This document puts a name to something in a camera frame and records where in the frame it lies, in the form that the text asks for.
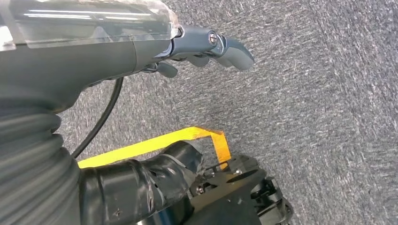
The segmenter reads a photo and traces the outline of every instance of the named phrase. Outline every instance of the black cable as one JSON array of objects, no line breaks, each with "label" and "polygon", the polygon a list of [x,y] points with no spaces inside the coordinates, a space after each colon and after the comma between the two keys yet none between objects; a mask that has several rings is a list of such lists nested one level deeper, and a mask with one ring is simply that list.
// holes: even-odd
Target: black cable
[{"label": "black cable", "polygon": [[111,114],[111,112],[117,102],[117,99],[119,98],[120,90],[122,89],[122,86],[123,86],[123,77],[116,80],[111,99],[109,100],[109,103],[108,103],[105,111],[102,113],[97,124],[95,124],[94,128],[89,132],[87,137],[73,151],[73,153],[72,153],[73,158],[77,158],[84,151],[84,149],[91,143],[91,141],[95,138],[95,136],[98,134],[98,132],[101,130],[102,126],[105,124],[109,115]]}]

